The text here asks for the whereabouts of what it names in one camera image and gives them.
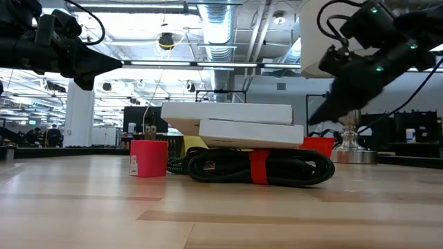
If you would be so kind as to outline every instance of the metal stand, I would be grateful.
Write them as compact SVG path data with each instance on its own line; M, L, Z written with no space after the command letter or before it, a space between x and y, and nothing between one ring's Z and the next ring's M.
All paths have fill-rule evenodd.
M340 147L332 150L331 160L334 163L353 164L377 164L377 152L368 151L357 142L359 136L356 126L360 121L360 111L351 111L339 119L343 124L342 139Z

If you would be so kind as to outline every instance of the white label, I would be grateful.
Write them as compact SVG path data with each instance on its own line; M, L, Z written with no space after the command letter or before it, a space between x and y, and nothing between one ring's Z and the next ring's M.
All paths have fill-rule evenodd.
M129 160L129 175L138 176L137 156L131 156Z

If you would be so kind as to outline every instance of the red object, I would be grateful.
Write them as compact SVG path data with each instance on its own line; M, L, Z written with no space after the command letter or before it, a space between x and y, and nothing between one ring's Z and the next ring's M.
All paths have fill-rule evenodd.
M168 166L168 142L133 140L131 141L131 165L136 164L138 177L166 176Z
M311 138L306 137L299 149L315 149L328 158L331 157L332 149L334 148L334 138Z
M257 149L249 152L249 160L251 162L251 177L254 184L268 184L266 175L266 160L270 151L268 149Z

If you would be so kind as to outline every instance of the person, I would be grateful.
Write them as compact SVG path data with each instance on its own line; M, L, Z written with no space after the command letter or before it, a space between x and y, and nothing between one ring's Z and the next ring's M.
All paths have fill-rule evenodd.
M35 127L34 129L28 131L25 135L26 141L28 141L28 143L31 145L35 145L35 142L38 141L40 131L41 129L39 127Z
M48 131L48 143L50 147L60 146L62 132L57 129L57 125L53 124L53 128Z
M48 137L58 136L61 137L62 133L57 129L57 125L53 124L53 128L48 131Z

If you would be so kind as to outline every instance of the red cup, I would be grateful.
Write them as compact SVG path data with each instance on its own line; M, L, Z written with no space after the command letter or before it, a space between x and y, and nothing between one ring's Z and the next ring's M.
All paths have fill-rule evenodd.
M166 176L168 142L131 141L130 175L138 177Z
M299 149L314 149L319 153L331 157L332 149L334 148L334 138L311 138L305 137L303 144L299 146Z

